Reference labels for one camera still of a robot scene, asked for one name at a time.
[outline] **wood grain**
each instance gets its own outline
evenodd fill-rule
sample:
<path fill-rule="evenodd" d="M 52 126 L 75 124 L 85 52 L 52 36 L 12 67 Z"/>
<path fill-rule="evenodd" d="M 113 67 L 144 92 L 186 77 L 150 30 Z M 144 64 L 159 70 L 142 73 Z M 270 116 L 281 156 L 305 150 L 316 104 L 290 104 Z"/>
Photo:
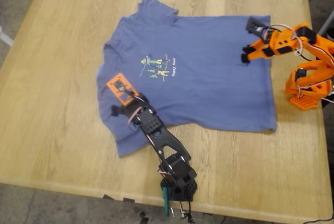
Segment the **wood grain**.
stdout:
<path fill-rule="evenodd" d="M 102 46 L 139 1 L 33 1 L 0 71 L 0 182 L 163 205 L 156 154 L 145 147 L 118 158 L 97 105 Z M 185 16 L 310 22 L 308 0 L 160 1 Z M 301 61 L 293 54 L 273 61 L 276 133 L 171 128 L 198 173 L 194 210 L 286 223 L 331 216 L 321 110 L 301 112 L 283 93 Z"/>

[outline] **gray floor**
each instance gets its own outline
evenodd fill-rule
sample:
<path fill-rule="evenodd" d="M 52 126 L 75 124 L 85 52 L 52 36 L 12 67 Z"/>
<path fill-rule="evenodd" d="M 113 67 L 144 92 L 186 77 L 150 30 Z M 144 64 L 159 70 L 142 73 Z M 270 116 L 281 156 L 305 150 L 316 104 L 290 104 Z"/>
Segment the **gray floor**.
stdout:
<path fill-rule="evenodd" d="M 12 38 L 15 38 L 31 1 L 0 0 L 0 25 Z M 334 0 L 311 0 L 310 6 L 313 29 L 318 31 L 334 9 Z M 0 67 L 8 51 L 9 47 L 0 41 Z M 334 105 L 324 109 L 324 119 L 328 148 L 334 151 Z M 334 164 L 334 152 L 329 154 L 329 160 Z M 166 218 L 161 207 L 0 184 L 1 224 L 140 223 L 142 211 L 149 218 L 148 223 L 187 223 L 180 220 L 177 210 L 175 218 Z M 196 223 L 203 224 L 219 224 L 223 220 L 223 216 L 203 213 L 193 213 L 193 217 Z M 225 223 L 268 222 L 227 217 Z"/>

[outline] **orange robotic arm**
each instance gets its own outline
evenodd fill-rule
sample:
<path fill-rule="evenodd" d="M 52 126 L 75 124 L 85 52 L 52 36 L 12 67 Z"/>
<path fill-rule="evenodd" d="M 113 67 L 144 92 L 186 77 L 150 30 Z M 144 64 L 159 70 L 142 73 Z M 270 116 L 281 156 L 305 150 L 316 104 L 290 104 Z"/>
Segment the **orange robotic arm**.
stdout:
<path fill-rule="evenodd" d="M 280 31 L 273 26 L 283 26 L 285 29 Z M 293 28 L 283 24 L 268 27 L 250 18 L 246 30 L 260 39 L 243 48 L 243 63 L 292 51 L 301 55 L 304 49 L 318 58 L 298 65 L 285 84 L 285 93 L 295 95 L 290 99 L 293 105 L 301 110 L 317 108 L 319 99 L 332 91 L 330 78 L 334 75 L 334 42 L 316 34 L 307 23 L 300 23 Z"/>

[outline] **blue t-shirt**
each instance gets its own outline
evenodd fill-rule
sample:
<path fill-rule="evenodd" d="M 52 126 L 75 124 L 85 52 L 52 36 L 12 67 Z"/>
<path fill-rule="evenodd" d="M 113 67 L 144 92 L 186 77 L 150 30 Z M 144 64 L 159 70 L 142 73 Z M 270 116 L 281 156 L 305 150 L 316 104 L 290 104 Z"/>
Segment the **blue t-shirt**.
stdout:
<path fill-rule="evenodd" d="M 121 18 L 104 45 L 98 73 L 102 121 L 115 137 L 119 156 L 148 143 L 127 126 L 106 82 L 121 72 L 142 92 L 166 125 L 196 122 L 230 131 L 276 130 L 271 60 L 242 64 L 242 48 L 257 40 L 245 30 L 248 16 L 182 17 L 158 0 L 142 0 Z M 270 16 L 256 17 L 269 24 Z"/>

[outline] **wire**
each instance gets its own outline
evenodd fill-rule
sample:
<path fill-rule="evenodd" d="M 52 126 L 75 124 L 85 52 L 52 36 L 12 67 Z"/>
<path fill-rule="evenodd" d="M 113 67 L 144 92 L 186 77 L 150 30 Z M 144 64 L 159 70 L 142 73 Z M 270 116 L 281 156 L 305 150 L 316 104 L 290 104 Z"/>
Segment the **wire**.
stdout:
<path fill-rule="evenodd" d="M 187 214 L 185 214 L 185 217 L 188 217 L 188 223 L 195 223 L 194 220 L 193 220 L 193 217 L 192 217 L 192 208 L 190 206 L 190 196 L 188 194 L 188 188 L 185 187 L 185 193 L 186 193 L 186 196 L 188 198 L 188 204 L 189 204 L 189 212 Z"/>
<path fill-rule="evenodd" d="M 273 26 L 280 26 L 280 27 L 284 27 L 284 28 L 287 28 L 289 29 L 291 32 L 292 32 L 292 37 L 291 37 L 291 40 L 294 40 L 294 39 L 297 39 L 298 40 L 298 43 L 299 43 L 299 49 L 295 50 L 294 54 L 296 56 L 300 56 L 302 53 L 303 53 L 303 43 L 302 43 L 302 40 L 297 36 L 296 32 L 291 28 L 289 27 L 288 25 L 285 25 L 285 24 L 273 24 L 273 25 L 270 25 L 267 30 L 266 30 L 266 35 L 268 35 L 268 31 L 271 27 Z"/>
<path fill-rule="evenodd" d="M 327 56 L 329 56 L 329 60 L 330 60 L 330 62 L 332 63 L 332 65 L 334 66 L 334 62 L 333 62 L 333 56 L 330 56 L 328 53 L 326 53 L 326 51 L 324 51 L 323 49 L 321 49 L 321 48 L 318 48 L 317 46 L 313 46 L 313 45 L 311 45 L 311 44 L 307 44 L 310 48 L 314 48 L 314 49 L 317 49 L 317 50 L 319 50 L 319 51 L 322 51 L 323 53 L 325 53 Z"/>
<path fill-rule="evenodd" d="M 223 224 L 226 221 L 227 216 L 224 216 L 223 220 L 221 221 L 220 224 Z"/>
<path fill-rule="evenodd" d="M 140 111 L 140 109 L 142 109 L 142 107 L 138 107 L 135 112 L 130 116 L 129 120 L 127 121 L 127 125 L 130 125 L 130 122 L 132 121 L 132 119 L 136 116 L 136 114 Z"/>
<path fill-rule="evenodd" d="M 301 57 L 302 57 L 303 59 L 307 60 L 307 61 L 311 61 L 311 60 L 309 60 L 308 58 L 304 57 L 302 54 L 301 54 Z"/>
<path fill-rule="evenodd" d="M 148 138 L 148 140 L 152 143 L 152 146 L 156 147 L 155 144 L 153 143 L 151 137 L 147 134 L 146 137 Z"/>
<path fill-rule="evenodd" d="M 326 101 L 328 101 L 328 102 L 330 102 L 330 103 L 333 103 L 334 104 L 334 101 L 331 101 L 331 100 L 329 100 L 329 99 L 326 99 L 326 98 L 321 98 L 322 100 L 326 100 Z"/>
<path fill-rule="evenodd" d="M 135 98 L 137 98 L 138 100 L 141 100 L 142 102 L 145 102 L 141 97 L 138 96 L 134 96 Z"/>
<path fill-rule="evenodd" d="M 332 215 L 332 218 L 330 219 L 327 219 L 327 220 L 321 220 L 321 219 L 318 219 L 318 220 L 312 220 L 312 221 L 307 221 L 307 222 L 304 222 L 303 224 L 308 224 L 308 223 L 316 223 L 316 222 L 319 222 L 319 221 L 331 221 L 334 219 L 334 213 Z"/>

